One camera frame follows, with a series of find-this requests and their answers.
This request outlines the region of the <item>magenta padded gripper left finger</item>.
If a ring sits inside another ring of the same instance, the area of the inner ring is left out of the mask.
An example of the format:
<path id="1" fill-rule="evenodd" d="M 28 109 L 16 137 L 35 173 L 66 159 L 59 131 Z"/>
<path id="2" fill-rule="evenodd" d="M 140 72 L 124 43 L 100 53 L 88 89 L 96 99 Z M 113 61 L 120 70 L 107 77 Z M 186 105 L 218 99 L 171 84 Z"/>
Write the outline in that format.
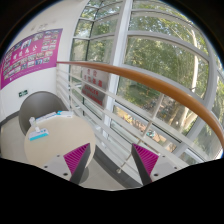
<path id="1" fill-rule="evenodd" d="M 72 183 L 79 184 L 90 156 L 90 144 L 82 145 L 65 155 L 56 155 L 43 169 Z"/>

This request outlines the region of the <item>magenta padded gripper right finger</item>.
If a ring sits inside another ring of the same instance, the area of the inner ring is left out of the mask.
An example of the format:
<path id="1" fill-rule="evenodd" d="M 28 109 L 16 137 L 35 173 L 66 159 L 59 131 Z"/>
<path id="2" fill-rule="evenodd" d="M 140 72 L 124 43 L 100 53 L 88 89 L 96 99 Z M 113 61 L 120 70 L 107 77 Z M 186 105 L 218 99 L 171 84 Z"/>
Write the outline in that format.
<path id="1" fill-rule="evenodd" d="M 179 167 L 165 155 L 158 155 L 137 144 L 132 144 L 131 154 L 143 185 L 150 184 L 179 170 Z"/>

